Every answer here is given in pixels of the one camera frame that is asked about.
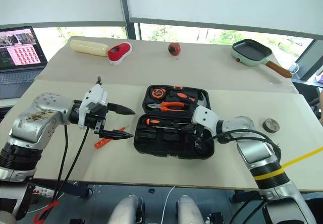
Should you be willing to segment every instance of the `yellow tape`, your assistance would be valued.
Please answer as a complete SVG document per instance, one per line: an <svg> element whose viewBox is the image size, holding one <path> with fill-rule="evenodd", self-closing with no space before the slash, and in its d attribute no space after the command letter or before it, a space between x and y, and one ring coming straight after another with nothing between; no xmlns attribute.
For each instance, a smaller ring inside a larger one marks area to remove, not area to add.
<svg viewBox="0 0 323 224"><path fill-rule="evenodd" d="M276 175L280 175L284 172L284 169L281 168L279 170L275 170L273 172L270 172L268 174L264 174L264 175L258 175L258 176L254 176L254 180L265 180L265 179L268 179L268 178L271 178L271 177L274 177Z"/></svg>
<svg viewBox="0 0 323 224"><path fill-rule="evenodd" d="M315 155L315 154L317 154L317 153L319 153L319 152L321 152L321 151L323 151L323 147L320 147L319 149L317 149L317 150L315 150L315 151L313 151L313 152L309 152L309 153L307 153L307 154L305 154L305 155L303 155L303 156L300 156L300 157L298 157L298 158L296 158L296 159L294 159L294 160L291 160L291 161L289 161L289 162L287 162L287 163L283 164L283 165L282 165L282 167L290 166L290 165L292 165L292 164L294 164L294 163L296 163L296 162L299 162L299 161L301 161L301 160L303 160L303 159L306 159L306 158L308 158L308 157L311 157L311 156L313 156L313 155Z"/></svg>

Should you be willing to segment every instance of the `floor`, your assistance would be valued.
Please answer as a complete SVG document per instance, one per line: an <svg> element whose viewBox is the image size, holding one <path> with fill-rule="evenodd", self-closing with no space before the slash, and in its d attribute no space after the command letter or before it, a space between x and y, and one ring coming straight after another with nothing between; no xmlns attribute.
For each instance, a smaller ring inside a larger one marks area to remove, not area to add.
<svg viewBox="0 0 323 224"><path fill-rule="evenodd" d="M88 199L82 199L65 194L60 198L60 203L50 213L46 219L49 223L69 223L72 218L81 218L86 224L106 224L113 208L118 202L135 194L143 197L146 207L146 224L159 224L162 219L162 212L168 192L171 187L148 187L148 186L111 186L111 185L91 185L93 195ZM149 189L154 188L155 192L150 193ZM206 218L211 212L222 212L225 223L229 223L232 215L241 204L231 204L229 196L234 194L231 190L197 189L197 188L175 188L169 195L165 208L164 224L176 224L175 216L176 201L182 195L190 196L199 207L202 216ZM37 204L29 208L29 212L37 210L49 200L40 197ZM237 217L235 223L242 223L247 215L260 203L253 201ZM39 211L29 213L18 224L33 223L34 216ZM261 211L259 211L249 223L265 223Z"/></svg>

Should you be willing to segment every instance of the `wooden handle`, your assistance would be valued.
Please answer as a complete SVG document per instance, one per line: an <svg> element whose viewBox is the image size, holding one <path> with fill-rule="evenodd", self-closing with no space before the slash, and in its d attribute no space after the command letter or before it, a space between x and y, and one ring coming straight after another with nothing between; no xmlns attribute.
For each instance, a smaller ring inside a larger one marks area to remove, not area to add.
<svg viewBox="0 0 323 224"><path fill-rule="evenodd" d="M281 66L275 64L272 61L268 61L268 63L266 63L266 66L268 68L271 68L272 70L276 71L280 75L284 76L285 78L291 78L292 77L292 73L290 71L288 71L287 69L282 68Z"/></svg>

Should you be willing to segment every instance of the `pliers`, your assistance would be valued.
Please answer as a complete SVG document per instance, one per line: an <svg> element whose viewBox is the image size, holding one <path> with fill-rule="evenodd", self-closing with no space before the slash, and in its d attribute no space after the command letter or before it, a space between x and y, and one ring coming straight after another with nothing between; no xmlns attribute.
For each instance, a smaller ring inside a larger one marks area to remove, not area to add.
<svg viewBox="0 0 323 224"><path fill-rule="evenodd" d="M170 109L169 106L179 106L184 107L185 104L182 102L165 102L163 101L160 104L148 104L150 108L159 108L160 111L184 111L183 109Z"/></svg>

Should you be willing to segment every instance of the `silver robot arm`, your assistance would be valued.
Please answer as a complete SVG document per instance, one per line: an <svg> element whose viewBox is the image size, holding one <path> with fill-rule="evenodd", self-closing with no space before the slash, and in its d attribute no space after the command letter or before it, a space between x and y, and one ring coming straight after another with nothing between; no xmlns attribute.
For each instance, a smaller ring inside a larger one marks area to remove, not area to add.
<svg viewBox="0 0 323 224"><path fill-rule="evenodd" d="M192 123L204 126L212 136L230 130L255 130L252 120L248 117L221 120L216 113L203 106L196 108ZM237 132L230 135L234 138L263 138L251 132ZM238 140L237 148L258 185L260 195L267 201L266 215L273 224L285 220L299 220L307 224L316 223L299 190L280 166L277 155L270 144L258 140Z"/></svg>
<svg viewBox="0 0 323 224"><path fill-rule="evenodd" d="M100 138L132 137L124 131L104 130L105 115L109 110L123 115L135 114L122 105L106 105L106 98L107 92L99 78L82 101L43 93L16 118L0 154L0 223L7 223L2 217L11 215L20 220L25 216L34 189L31 180L36 165L58 125L77 124L81 129L89 127Z"/></svg>

